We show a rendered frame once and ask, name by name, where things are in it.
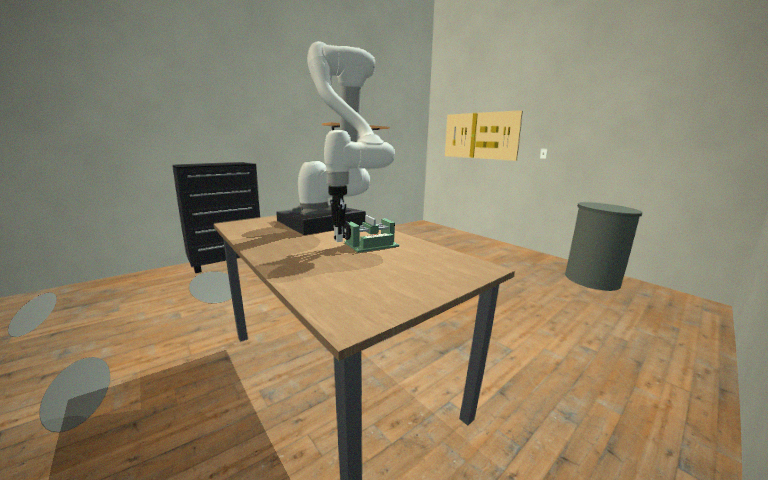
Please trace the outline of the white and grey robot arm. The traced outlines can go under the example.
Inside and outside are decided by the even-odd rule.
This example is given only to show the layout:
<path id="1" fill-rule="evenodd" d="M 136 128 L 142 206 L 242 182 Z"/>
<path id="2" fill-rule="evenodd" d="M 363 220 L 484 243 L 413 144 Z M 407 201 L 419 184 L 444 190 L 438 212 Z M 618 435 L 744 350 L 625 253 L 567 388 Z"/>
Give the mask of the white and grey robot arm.
<path id="1" fill-rule="evenodd" d="M 329 132 L 325 139 L 325 164 L 304 163 L 300 170 L 300 206 L 291 208 L 291 212 L 313 215 L 331 212 L 328 198 L 332 195 L 328 194 L 328 185 L 347 186 L 343 197 L 364 193 L 370 186 L 366 169 L 389 166 L 395 151 L 375 135 L 360 116 L 361 87 L 375 71 L 374 57 L 359 48 L 314 42 L 307 60 L 319 95 L 340 115 L 340 130 Z M 332 88 L 332 76 L 337 76 L 341 85 L 341 98 Z"/>

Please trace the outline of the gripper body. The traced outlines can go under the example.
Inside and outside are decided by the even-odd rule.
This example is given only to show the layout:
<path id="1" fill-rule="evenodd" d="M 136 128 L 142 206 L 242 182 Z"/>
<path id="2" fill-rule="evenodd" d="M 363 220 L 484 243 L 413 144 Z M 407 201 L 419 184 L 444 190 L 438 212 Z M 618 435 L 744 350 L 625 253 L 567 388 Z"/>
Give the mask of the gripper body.
<path id="1" fill-rule="evenodd" d="M 337 208 L 339 208 L 340 202 L 343 201 L 343 196 L 347 194 L 347 186 L 328 187 L 329 195 L 332 195 L 332 199 L 337 200 Z"/>

